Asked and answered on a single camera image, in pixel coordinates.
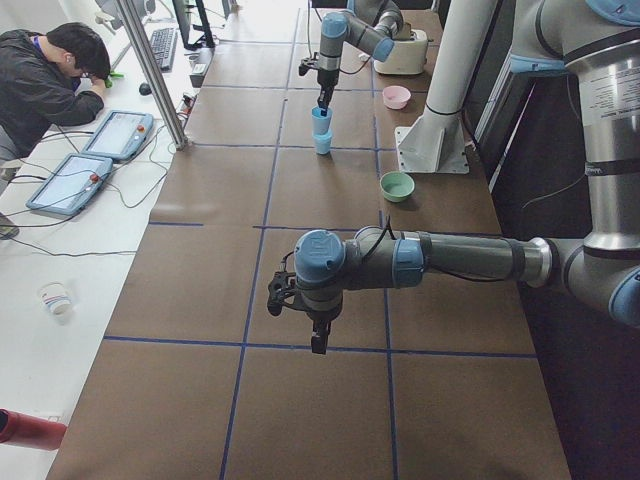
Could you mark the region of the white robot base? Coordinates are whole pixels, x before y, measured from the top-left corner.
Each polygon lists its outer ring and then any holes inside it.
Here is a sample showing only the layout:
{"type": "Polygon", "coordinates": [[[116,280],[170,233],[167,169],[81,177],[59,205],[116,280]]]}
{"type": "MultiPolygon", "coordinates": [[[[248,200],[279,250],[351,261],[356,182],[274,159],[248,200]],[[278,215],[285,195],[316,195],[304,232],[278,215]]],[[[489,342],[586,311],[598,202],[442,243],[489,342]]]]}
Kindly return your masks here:
{"type": "Polygon", "coordinates": [[[498,2],[450,3],[422,115],[395,129],[398,168],[406,173],[466,174],[462,110],[498,2]]]}

